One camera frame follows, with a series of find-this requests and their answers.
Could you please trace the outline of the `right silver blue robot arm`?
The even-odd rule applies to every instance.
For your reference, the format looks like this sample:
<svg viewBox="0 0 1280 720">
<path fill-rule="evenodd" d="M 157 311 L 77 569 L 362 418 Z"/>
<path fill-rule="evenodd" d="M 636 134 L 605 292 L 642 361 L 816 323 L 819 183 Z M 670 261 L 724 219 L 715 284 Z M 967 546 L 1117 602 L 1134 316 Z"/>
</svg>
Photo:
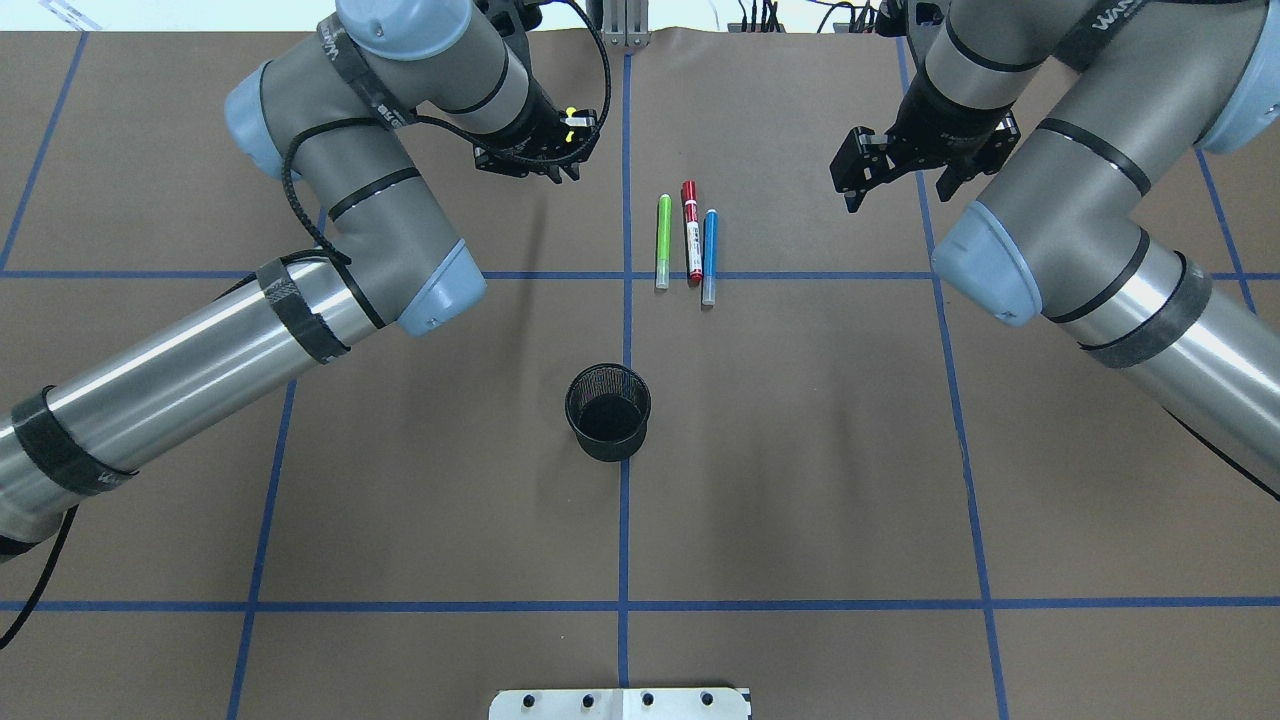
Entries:
<svg viewBox="0 0 1280 720">
<path fill-rule="evenodd" d="M 829 164 L 856 211 L 940 170 L 989 183 L 931 264 L 1007 325 L 1043 316 L 1277 495 L 1277 334 L 1132 219 L 1193 149 L 1233 152 L 1277 114 L 1275 1 L 884 1 L 915 74 L 893 124 Z"/>
</svg>

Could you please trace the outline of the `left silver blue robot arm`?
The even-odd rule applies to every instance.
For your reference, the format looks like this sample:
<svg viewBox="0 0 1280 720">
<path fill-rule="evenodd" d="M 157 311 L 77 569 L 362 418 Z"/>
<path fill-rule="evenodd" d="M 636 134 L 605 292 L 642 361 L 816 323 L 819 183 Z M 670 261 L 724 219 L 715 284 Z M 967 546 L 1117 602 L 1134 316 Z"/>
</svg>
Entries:
<svg viewBox="0 0 1280 720">
<path fill-rule="evenodd" d="M 227 96 L 232 138 L 308 246 L 3 415 L 3 559 L 81 502 L 385 325 L 421 336 L 486 282 L 397 131 L 448 129 L 479 170 L 577 179 L 605 114 L 556 108 L 529 59 L 539 1 L 338 1 Z"/>
</svg>

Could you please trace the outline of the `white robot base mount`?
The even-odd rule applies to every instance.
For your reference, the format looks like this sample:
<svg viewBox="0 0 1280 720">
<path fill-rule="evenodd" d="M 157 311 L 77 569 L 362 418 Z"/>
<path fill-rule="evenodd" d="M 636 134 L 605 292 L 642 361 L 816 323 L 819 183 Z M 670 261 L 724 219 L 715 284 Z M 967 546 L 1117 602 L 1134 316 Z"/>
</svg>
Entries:
<svg viewBox="0 0 1280 720">
<path fill-rule="evenodd" d="M 502 691 L 489 719 L 751 719 L 750 692 L 731 687 Z"/>
</svg>

